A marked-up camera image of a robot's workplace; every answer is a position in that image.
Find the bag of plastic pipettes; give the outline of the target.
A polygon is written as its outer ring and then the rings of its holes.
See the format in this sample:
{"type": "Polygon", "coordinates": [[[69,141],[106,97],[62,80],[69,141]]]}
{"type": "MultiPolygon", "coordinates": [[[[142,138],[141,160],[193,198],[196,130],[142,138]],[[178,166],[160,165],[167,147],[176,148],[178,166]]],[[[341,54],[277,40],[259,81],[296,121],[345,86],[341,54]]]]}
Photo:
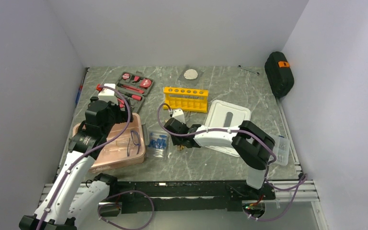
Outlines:
{"type": "Polygon", "coordinates": [[[127,156],[127,144],[129,138],[116,139],[113,142],[107,144],[103,148],[103,152],[106,154],[122,154],[122,156],[127,156]]]}

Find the blue safety glasses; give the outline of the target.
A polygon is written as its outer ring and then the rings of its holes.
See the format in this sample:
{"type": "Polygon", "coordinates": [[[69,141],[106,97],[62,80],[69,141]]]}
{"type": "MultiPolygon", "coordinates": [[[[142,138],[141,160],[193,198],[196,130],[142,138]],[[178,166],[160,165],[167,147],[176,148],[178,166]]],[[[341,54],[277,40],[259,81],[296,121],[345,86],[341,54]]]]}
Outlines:
{"type": "Polygon", "coordinates": [[[126,155],[128,157],[131,156],[130,151],[133,149],[136,149],[136,153],[134,155],[138,155],[139,151],[141,148],[141,141],[140,141],[140,135],[137,131],[135,130],[131,130],[130,131],[130,138],[128,140],[128,144],[127,144],[127,150],[126,150],[126,155]]]}

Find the pink plastic bin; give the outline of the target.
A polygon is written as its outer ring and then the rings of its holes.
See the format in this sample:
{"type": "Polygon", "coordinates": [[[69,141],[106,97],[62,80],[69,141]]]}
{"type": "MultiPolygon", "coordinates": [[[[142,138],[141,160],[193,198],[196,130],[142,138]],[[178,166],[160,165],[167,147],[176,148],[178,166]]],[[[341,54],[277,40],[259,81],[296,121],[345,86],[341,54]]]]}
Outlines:
{"type": "Polygon", "coordinates": [[[137,113],[133,113],[132,117],[133,121],[123,134],[102,149],[89,172],[102,173],[144,161],[146,147],[141,119],[137,113]]]}

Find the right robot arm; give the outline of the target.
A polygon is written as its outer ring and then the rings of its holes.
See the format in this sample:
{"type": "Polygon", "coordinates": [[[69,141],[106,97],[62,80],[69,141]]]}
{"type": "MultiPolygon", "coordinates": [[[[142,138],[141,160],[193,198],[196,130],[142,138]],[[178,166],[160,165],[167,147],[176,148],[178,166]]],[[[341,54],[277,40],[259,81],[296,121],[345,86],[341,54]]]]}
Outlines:
{"type": "Polygon", "coordinates": [[[171,135],[174,145],[186,148],[216,146],[234,149],[249,167],[246,195],[256,199],[263,193],[268,166],[276,161],[273,152],[275,141],[253,122],[245,120],[235,127],[188,127],[179,120],[170,118],[162,128],[171,135]]]}

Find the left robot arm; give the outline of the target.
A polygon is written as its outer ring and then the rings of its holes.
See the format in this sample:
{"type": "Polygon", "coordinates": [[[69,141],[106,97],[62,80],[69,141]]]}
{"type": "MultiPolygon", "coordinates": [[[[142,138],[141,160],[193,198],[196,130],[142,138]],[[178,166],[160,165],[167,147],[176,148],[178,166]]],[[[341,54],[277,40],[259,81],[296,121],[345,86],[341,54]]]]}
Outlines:
{"type": "Polygon", "coordinates": [[[81,208],[71,204],[88,170],[107,144],[115,124],[128,126],[133,120],[129,102],[121,108],[112,101],[92,97],[85,119],[71,138],[66,161],[53,187],[33,215],[24,215],[19,222],[22,230],[76,230],[81,208]]]}

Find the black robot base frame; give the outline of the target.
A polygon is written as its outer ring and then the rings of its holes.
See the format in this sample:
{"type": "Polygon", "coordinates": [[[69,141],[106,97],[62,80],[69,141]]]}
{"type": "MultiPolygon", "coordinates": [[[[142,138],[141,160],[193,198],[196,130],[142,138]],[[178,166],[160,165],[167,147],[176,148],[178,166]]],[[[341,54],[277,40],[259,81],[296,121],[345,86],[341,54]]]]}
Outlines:
{"type": "Polygon", "coordinates": [[[242,211],[246,203],[275,200],[268,185],[254,189],[245,180],[118,182],[104,201],[123,214],[145,211],[242,211]]]}

